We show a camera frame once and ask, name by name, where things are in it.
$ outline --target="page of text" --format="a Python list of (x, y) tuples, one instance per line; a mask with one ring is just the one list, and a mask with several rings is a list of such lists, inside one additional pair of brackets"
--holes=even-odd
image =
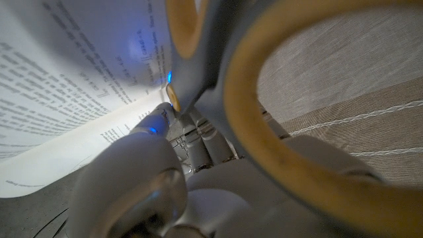
[(128, 135), (158, 104), (168, 101), (165, 93), (151, 93), (145, 100), (123, 106), (0, 164), (0, 198), (30, 194), (88, 164), (113, 141)]
[(170, 69), (163, 0), (4, 0), (0, 32), (0, 163), (145, 100)]

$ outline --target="striped fabric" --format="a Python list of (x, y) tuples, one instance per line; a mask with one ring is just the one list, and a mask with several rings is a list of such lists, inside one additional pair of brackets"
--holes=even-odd
[(259, 99), (292, 135), (323, 139), (388, 181), (423, 187), (423, 10), (330, 19), (282, 44)]

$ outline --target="blue light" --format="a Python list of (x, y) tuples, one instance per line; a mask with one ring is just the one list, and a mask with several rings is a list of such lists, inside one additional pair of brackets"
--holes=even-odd
[(169, 72), (169, 74), (167, 75), (167, 83), (171, 83), (172, 81), (172, 71)]

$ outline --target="cable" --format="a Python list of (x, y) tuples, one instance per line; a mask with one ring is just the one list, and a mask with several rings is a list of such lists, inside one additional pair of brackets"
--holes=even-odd
[(56, 231), (53, 235), (53, 238), (56, 237), (56, 235), (58, 235), (58, 233), (63, 229), (63, 227), (66, 225), (67, 223), (67, 218), (66, 220), (61, 224), (61, 226), (59, 227), (58, 231)]
[(51, 222), (53, 222), (56, 218), (58, 218), (58, 216), (60, 216), (60, 215), (62, 215), (64, 212), (66, 212), (67, 210), (68, 210), (69, 208), (66, 208), (64, 211), (62, 211), (61, 213), (59, 213), (59, 215), (57, 215), (57, 216), (55, 216), (53, 219), (51, 219), (46, 225), (44, 225), (44, 227), (42, 227), (38, 232), (37, 232), (37, 234), (35, 234), (35, 236), (33, 236), (33, 238), (35, 238), (37, 235), (39, 235), (40, 234), (40, 232), (44, 229), (44, 228), (46, 228), (46, 226), (48, 226)]

